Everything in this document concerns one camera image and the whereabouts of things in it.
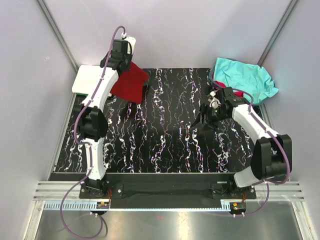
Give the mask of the red t shirt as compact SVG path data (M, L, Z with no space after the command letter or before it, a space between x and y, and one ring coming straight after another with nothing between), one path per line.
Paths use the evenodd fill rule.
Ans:
M143 86L149 75L134 62L130 64L129 71L123 72L110 93L123 100L141 104L143 100Z

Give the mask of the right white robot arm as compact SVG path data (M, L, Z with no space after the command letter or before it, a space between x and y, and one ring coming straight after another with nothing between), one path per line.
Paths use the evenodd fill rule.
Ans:
M213 193L228 194L240 198L262 182L282 185L292 171L292 139L287 134L279 134L268 126L253 110L253 102L237 96L232 87L213 90L208 95L208 103L200 105L199 113L191 125L199 123L208 129L217 123L233 119L248 134L254 143L250 165L233 174L221 190Z

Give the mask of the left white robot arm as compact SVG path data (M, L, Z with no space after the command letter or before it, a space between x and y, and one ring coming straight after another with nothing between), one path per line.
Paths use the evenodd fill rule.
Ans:
M85 146L87 170L80 181L82 194L103 198L108 193L104 167L103 145L108 131L108 120L103 109L119 77L129 71L136 39L123 34L112 42L104 67L86 65L81 74L91 77L95 84L87 97L77 105L74 124L75 139Z

